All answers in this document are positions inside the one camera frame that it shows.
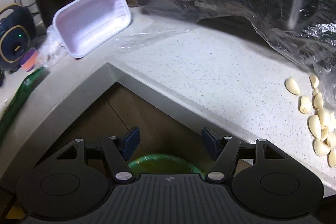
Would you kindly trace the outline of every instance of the garlic clove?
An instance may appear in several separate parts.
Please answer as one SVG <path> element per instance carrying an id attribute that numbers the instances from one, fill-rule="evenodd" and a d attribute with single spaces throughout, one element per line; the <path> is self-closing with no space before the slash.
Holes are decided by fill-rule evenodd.
<path id="1" fill-rule="evenodd" d="M 325 141 L 329 135 L 329 128 L 325 127 L 322 129 L 321 141 Z"/>
<path id="2" fill-rule="evenodd" d="M 319 86 L 319 79 L 317 78 L 316 75 L 311 75 L 309 76 L 310 82 L 311 82 L 311 86 L 313 87 L 313 89 L 316 89 Z"/>
<path id="3" fill-rule="evenodd" d="M 313 136 L 320 140 L 322 135 L 322 129 L 319 116 L 317 115 L 311 116 L 309 118 L 308 125 L 310 132 L 313 134 Z"/>
<path id="4" fill-rule="evenodd" d="M 319 90 L 318 88 L 314 89 L 314 90 L 313 90 L 313 96 L 316 96 L 317 93 L 319 93 L 319 92 L 320 92 L 320 90 Z"/>
<path id="5" fill-rule="evenodd" d="M 324 106 L 324 101 L 323 101 L 322 93 L 319 92 L 319 93 L 317 93 L 317 95 L 314 98 L 314 107 L 316 109 L 320 109 L 323 106 Z"/>
<path id="6" fill-rule="evenodd" d="M 297 82 L 295 81 L 295 79 L 293 77 L 289 77 L 288 79 L 286 79 L 285 86 L 286 86 L 286 89 L 289 92 L 291 92 L 295 95 L 300 94 L 300 88 L 299 88 Z"/>
<path id="7" fill-rule="evenodd" d="M 317 115 L 320 119 L 321 128 L 328 127 L 330 124 L 330 112 L 325 108 L 321 108 L 317 111 Z"/>
<path id="8" fill-rule="evenodd" d="M 333 148 L 330 151 L 329 157 L 328 157 L 328 163 L 331 167 L 336 167 L 336 149 Z"/>
<path id="9" fill-rule="evenodd" d="M 333 148 L 336 146 L 336 134 L 335 132 L 330 132 L 327 137 L 327 144 Z"/>
<path id="10" fill-rule="evenodd" d="M 329 123 L 329 131 L 332 132 L 335 130 L 336 127 L 336 118 L 335 118 L 335 113 L 330 112 L 330 123 Z"/>
<path id="11" fill-rule="evenodd" d="M 326 145 L 324 142 L 316 139 L 314 141 L 314 150 L 318 156 L 324 157 L 328 155 L 328 153 L 330 152 L 330 147 Z"/>
<path id="12" fill-rule="evenodd" d="M 311 111 L 311 108 L 311 99 L 306 95 L 301 96 L 300 111 L 303 114 L 307 114 Z"/>

